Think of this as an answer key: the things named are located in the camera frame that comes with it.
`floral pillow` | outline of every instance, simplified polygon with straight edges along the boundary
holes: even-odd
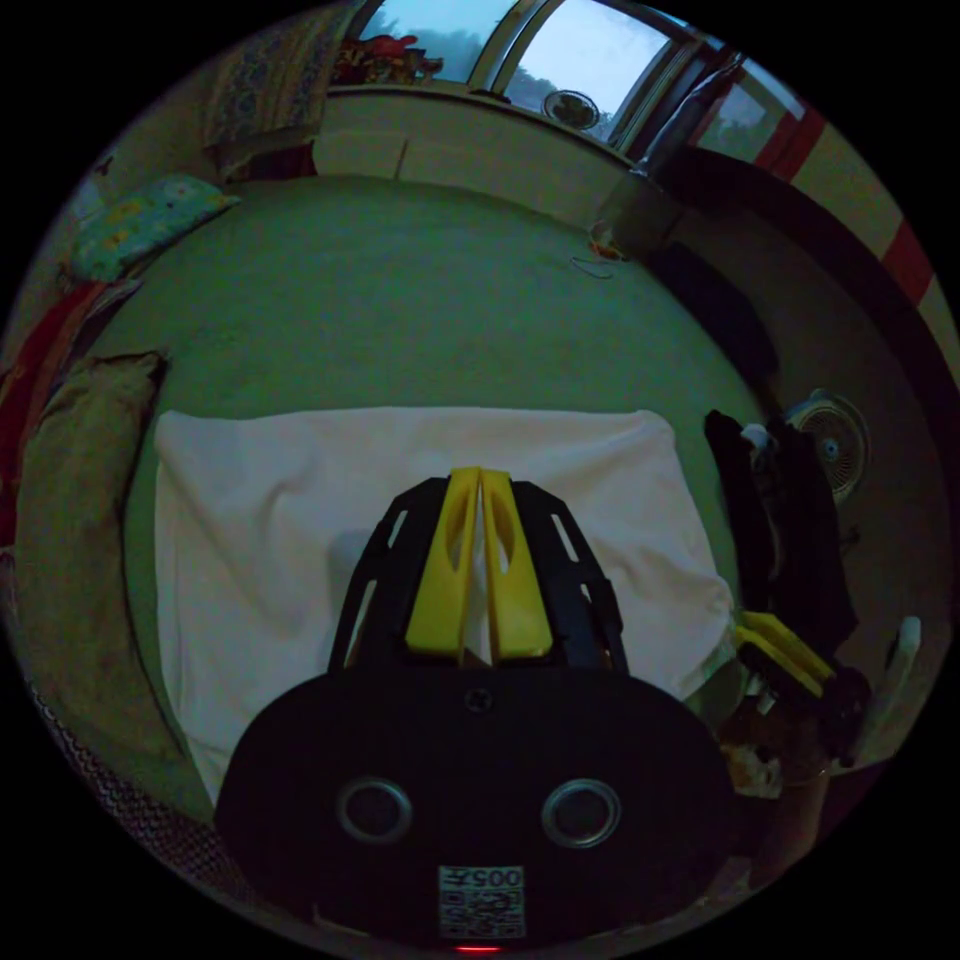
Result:
[[[117,280],[138,260],[239,202],[186,174],[164,177],[83,228],[73,245],[70,272],[80,280]]]

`curtain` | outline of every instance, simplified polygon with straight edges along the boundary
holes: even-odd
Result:
[[[219,61],[203,146],[221,175],[316,136],[340,44],[362,0],[339,0],[249,37]]]

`sky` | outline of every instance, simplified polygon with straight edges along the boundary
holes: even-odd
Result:
[[[513,0],[387,0],[383,11],[399,29],[469,30],[484,41]],[[645,24],[593,0],[565,0],[521,61],[535,77],[578,90],[615,112],[663,43]]]

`white towel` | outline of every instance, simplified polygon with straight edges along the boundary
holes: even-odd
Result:
[[[350,576],[393,497],[452,467],[506,470],[566,501],[616,590],[633,676],[685,698],[726,646],[731,593],[656,414],[166,413],[155,443],[163,678],[214,803],[257,713],[326,670]],[[483,594],[479,549],[474,571]],[[471,606],[467,642],[484,656],[485,603]]]

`bed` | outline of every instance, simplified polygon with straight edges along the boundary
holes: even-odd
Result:
[[[162,350],[171,361],[129,491],[124,546],[137,643],[174,729],[153,552],[152,438],[167,410],[249,418],[377,405],[650,409],[675,430],[717,568],[736,593],[702,424],[714,406],[742,422],[761,414],[709,336],[641,267],[591,276],[571,262],[586,254],[579,231],[461,191],[362,178],[232,190],[243,202],[152,263],[91,351]],[[691,706],[716,723],[741,681],[731,664]],[[210,820],[186,752],[160,761],[77,733],[147,793]]]

